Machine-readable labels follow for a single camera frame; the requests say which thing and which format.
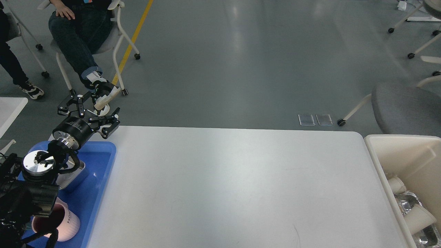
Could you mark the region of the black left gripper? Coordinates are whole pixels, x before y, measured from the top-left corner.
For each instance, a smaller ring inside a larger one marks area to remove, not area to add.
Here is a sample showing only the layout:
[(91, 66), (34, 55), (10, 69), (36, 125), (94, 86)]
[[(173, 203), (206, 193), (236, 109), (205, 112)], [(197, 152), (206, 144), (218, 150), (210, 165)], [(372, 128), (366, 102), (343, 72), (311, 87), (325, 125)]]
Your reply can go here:
[(111, 114), (90, 117), (89, 123), (84, 121), (85, 101), (86, 97), (83, 95), (69, 95), (57, 107), (57, 114), (67, 118), (53, 130), (52, 136), (74, 150), (81, 149), (93, 133), (107, 139), (120, 125), (117, 116), (120, 107)]

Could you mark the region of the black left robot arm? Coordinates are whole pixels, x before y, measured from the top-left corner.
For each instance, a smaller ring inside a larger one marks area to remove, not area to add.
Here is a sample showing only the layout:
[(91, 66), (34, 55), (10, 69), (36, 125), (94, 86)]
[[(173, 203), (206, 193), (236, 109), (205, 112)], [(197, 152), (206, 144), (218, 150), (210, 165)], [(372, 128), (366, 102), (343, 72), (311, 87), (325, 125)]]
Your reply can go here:
[(30, 151), (25, 157), (1, 154), (1, 247), (28, 248), (47, 237), (47, 248), (68, 241), (79, 231), (80, 220), (58, 194), (72, 188), (85, 176), (78, 151), (98, 133), (107, 139), (120, 125), (116, 108), (98, 115), (84, 107), (89, 98), (70, 95), (57, 108), (66, 118), (53, 129), (46, 150)]

